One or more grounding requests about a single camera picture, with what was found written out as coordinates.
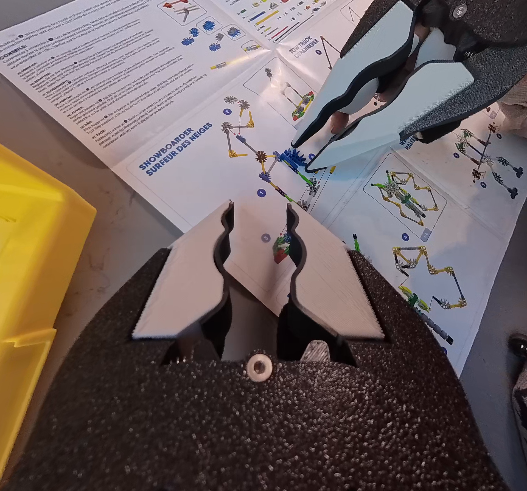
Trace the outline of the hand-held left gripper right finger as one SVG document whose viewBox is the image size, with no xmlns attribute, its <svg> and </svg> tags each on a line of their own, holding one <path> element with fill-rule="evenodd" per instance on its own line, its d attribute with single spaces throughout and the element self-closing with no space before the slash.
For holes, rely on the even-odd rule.
<svg viewBox="0 0 527 491">
<path fill-rule="evenodd" d="M 278 358 L 355 363 L 349 340 L 384 340 L 350 250 L 296 204 L 287 205 L 296 266 L 278 322 Z"/>
</svg>

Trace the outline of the person's right forearm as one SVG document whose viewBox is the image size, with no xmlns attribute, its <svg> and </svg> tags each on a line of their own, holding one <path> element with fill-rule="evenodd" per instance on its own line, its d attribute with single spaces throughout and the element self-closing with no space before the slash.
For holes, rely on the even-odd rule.
<svg viewBox="0 0 527 491">
<path fill-rule="evenodd" d="M 497 104 L 504 115 L 501 130 L 526 138 L 526 75 Z"/>
</svg>

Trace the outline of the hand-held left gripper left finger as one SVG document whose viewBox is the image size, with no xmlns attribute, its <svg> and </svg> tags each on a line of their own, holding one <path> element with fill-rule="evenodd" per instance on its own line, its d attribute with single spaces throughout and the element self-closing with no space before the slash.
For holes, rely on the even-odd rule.
<svg viewBox="0 0 527 491">
<path fill-rule="evenodd" d="M 132 331 L 133 340 L 187 340 L 193 358 L 221 358 L 232 323 L 224 263 L 234 203 L 225 202 L 172 245 Z"/>
</svg>

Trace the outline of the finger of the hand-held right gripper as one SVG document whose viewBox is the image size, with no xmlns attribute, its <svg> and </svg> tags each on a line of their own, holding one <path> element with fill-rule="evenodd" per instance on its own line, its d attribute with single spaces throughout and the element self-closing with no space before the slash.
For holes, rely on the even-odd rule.
<svg viewBox="0 0 527 491">
<path fill-rule="evenodd" d="M 474 82 L 461 62 L 429 61 L 410 75 L 391 102 L 356 119 L 307 165 L 307 172 L 338 165 L 397 141 L 403 130 Z"/>
<path fill-rule="evenodd" d="M 298 148 L 335 112 L 359 112 L 379 88 L 380 78 L 398 69 L 417 48 L 415 13 L 397 1 L 333 66 L 307 110 L 292 146 Z"/>
</svg>

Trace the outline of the blue plastic connector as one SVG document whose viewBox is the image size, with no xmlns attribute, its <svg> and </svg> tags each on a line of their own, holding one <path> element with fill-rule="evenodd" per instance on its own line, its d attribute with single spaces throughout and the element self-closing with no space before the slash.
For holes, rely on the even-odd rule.
<svg viewBox="0 0 527 491">
<path fill-rule="evenodd" d="M 280 161 L 286 162 L 293 170 L 297 171 L 299 167 L 306 167 L 307 161 L 304 155 L 294 148 L 289 148 L 279 153 Z"/>
</svg>

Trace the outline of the yellow plastic bin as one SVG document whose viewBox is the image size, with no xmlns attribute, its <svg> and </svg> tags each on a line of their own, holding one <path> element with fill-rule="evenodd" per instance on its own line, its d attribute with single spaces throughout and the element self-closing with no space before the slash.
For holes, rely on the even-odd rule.
<svg viewBox="0 0 527 491">
<path fill-rule="evenodd" d="M 74 190 L 1 146 L 1 475 L 95 216 Z"/>
</svg>

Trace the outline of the white instruction sheet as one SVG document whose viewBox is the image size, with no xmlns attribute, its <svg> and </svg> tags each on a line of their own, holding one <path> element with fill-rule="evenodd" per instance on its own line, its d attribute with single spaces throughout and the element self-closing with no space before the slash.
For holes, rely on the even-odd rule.
<svg viewBox="0 0 527 491">
<path fill-rule="evenodd" d="M 75 0 L 1 31 L 1 74 L 186 232 L 236 204 L 227 271 L 278 314 L 296 202 L 415 304 L 460 374 L 526 199 L 496 104 L 432 145 L 280 161 L 372 0 Z"/>
</svg>

